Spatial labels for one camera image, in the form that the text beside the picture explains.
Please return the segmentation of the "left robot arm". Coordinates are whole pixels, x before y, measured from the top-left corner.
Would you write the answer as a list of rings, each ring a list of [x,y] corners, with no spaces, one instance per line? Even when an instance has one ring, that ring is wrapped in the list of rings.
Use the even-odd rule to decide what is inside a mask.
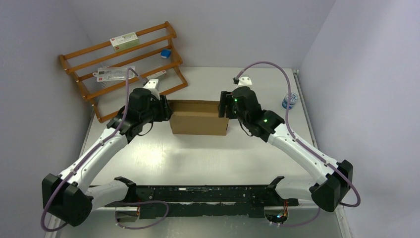
[[[114,202],[124,206],[137,202],[136,184],[127,178],[116,177],[94,187],[92,181],[114,155],[141,134],[144,125],[168,121],[172,114],[165,95],[153,89],[134,89],[128,104],[107,123],[89,151],[59,175],[48,174],[43,179],[43,212],[75,227],[97,208]]]

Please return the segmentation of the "brown cardboard box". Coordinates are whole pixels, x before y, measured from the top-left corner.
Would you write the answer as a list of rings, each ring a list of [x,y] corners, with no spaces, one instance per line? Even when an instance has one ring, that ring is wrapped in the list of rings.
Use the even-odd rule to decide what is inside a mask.
[[[169,105],[173,111],[169,120],[173,134],[227,134],[229,119],[218,116],[218,101],[169,100]]]

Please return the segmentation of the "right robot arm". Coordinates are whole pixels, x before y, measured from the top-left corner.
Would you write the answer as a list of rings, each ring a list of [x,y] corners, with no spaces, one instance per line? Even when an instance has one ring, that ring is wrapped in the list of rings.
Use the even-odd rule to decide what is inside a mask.
[[[311,176],[310,181],[284,181],[270,189],[267,199],[272,205],[280,205],[285,199],[311,200],[320,209],[333,212],[350,190],[353,165],[322,154],[289,130],[285,119],[261,108],[255,92],[249,87],[221,91],[218,116],[237,119],[251,136],[281,150]]]

